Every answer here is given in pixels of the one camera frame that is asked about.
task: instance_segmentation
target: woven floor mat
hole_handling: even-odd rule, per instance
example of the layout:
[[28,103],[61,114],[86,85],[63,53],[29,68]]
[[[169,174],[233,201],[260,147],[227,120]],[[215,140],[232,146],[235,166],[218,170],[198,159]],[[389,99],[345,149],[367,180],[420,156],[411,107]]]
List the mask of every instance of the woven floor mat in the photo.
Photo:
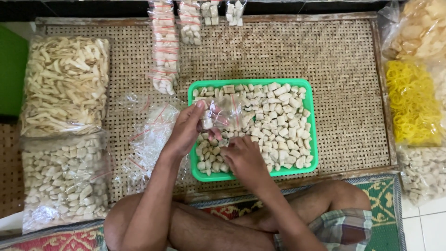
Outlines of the woven floor mat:
[[[118,166],[114,175],[125,178],[120,166],[131,153],[127,139],[132,125],[145,114],[117,104],[126,92],[163,97],[145,77],[151,60],[149,26],[47,26],[48,35],[110,37],[109,111],[105,128]],[[389,165],[380,86],[368,20],[319,22],[259,22],[244,26],[205,26],[202,46],[181,46],[181,74],[176,89],[186,100],[187,88],[197,80],[304,78],[313,89],[319,166],[316,171],[276,177],[287,180]],[[198,182],[190,173],[175,194],[236,188],[238,181]],[[125,195],[111,188],[112,200]]]
[[24,184],[17,125],[0,124],[0,219],[23,211]]

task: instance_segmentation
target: person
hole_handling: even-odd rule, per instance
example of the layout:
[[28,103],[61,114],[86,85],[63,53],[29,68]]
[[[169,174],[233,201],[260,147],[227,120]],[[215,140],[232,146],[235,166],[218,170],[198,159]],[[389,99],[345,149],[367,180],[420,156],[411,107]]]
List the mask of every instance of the person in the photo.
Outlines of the person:
[[[362,190],[332,180],[285,198],[258,143],[246,136],[231,139],[221,155],[265,207],[225,221],[172,201],[180,161],[201,132],[203,112],[199,101],[179,114],[145,191],[124,197],[111,209],[104,222],[109,250],[364,250],[372,234],[372,213]],[[218,130],[209,134],[221,139]]]

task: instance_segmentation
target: hand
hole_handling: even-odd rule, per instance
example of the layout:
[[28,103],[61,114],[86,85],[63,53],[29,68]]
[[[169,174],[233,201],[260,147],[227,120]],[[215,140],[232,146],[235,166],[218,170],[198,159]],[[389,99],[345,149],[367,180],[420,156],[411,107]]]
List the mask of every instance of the hand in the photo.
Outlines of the hand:
[[[204,103],[202,100],[182,110],[164,149],[172,151],[181,157],[187,155],[202,131],[201,118],[203,112]],[[221,140],[220,130],[216,128],[211,130],[209,131],[209,139],[212,140],[213,137],[216,137]]]
[[234,175],[252,193],[275,184],[260,154],[259,143],[252,142],[249,136],[231,138],[229,147],[222,147],[221,155]]

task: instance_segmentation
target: wooden frame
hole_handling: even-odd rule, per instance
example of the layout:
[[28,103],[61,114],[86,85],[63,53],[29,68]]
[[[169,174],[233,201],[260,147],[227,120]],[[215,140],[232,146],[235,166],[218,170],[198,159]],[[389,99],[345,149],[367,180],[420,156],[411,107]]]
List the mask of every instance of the wooden frame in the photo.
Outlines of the wooden frame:
[[[277,184],[281,189],[294,188],[303,185],[314,184],[325,180],[343,180],[354,177],[377,175],[384,173],[398,173],[399,167],[396,159],[395,138],[392,128],[392,116],[390,114],[388,91],[385,84],[384,69],[381,65],[381,44],[376,22],[376,12],[361,13],[341,13],[341,14],[323,14],[323,15],[257,15],[243,16],[244,22],[316,22],[316,21],[343,21],[343,20],[369,20],[372,29],[373,48],[375,53],[376,70],[378,81],[380,84],[383,113],[388,141],[389,164],[382,167],[374,167],[370,169],[353,170],[344,173],[336,173],[329,175],[318,175],[294,180],[278,181]],[[69,25],[69,26],[129,26],[129,25],[150,25],[149,18],[56,18],[56,17],[39,17],[36,19],[37,32],[45,34],[47,25]],[[249,192],[243,188],[231,188],[222,190],[212,190],[209,192],[194,192],[184,195],[175,196],[174,199],[183,202],[203,201],[221,199],[233,196],[248,194]]]

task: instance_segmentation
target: knee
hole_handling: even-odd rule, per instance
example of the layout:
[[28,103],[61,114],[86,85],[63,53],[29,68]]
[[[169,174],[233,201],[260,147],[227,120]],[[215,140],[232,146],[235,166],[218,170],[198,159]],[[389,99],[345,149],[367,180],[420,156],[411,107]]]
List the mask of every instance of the knee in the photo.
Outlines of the knee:
[[120,199],[105,217],[104,238],[109,250],[121,249],[125,232],[141,197],[142,193],[138,193]]
[[320,185],[327,187],[331,194],[330,211],[347,208],[371,210],[367,194],[348,182],[329,180],[320,183]]

